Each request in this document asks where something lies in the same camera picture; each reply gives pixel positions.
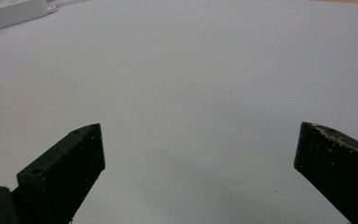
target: white object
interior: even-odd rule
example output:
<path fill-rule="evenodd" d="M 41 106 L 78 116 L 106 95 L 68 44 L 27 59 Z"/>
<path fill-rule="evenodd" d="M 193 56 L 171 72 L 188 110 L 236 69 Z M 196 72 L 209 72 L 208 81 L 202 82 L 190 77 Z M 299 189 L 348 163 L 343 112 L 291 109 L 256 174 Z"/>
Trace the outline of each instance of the white object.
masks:
<path fill-rule="evenodd" d="M 0 3 L 0 29 L 56 12 L 46 0 L 19 0 Z"/>

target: white table surface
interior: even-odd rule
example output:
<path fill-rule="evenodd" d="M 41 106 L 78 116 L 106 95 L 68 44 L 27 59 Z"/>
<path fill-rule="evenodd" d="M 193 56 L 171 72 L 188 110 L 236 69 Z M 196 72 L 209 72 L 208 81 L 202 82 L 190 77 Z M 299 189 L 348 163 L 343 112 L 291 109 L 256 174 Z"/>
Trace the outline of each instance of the white table surface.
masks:
<path fill-rule="evenodd" d="M 100 122 L 75 224 L 348 222 L 293 162 L 303 120 L 358 140 L 358 5 L 60 1 L 0 30 L 0 186 Z"/>

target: screw hole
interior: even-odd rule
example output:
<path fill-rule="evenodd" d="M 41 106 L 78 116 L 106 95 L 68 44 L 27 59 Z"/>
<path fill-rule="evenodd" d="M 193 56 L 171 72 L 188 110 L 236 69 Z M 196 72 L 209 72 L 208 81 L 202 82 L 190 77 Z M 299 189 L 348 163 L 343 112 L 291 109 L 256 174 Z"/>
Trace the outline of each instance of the screw hole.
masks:
<path fill-rule="evenodd" d="M 34 168 L 34 169 L 31 171 L 31 174 L 33 174 L 33 175 L 40 175 L 42 172 L 43 172 L 43 168 Z"/>

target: white surface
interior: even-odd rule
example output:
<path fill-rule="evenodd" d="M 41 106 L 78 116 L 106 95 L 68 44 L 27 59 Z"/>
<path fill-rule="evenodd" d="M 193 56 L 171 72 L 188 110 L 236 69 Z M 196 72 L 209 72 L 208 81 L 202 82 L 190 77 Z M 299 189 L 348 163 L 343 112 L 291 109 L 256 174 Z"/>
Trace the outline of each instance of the white surface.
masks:
<path fill-rule="evenodd" d="M 1 186 L 101 122 L 75 224 L 347 223 L 293 161 L 303 120 L 358 139 L 358 5 L 56 5 L 0 30 Z"/>
<path fill-rule="evenodd" d="M 57 8 L 46 0 L 0 1 L 0 29 L 56 11 Z"/>

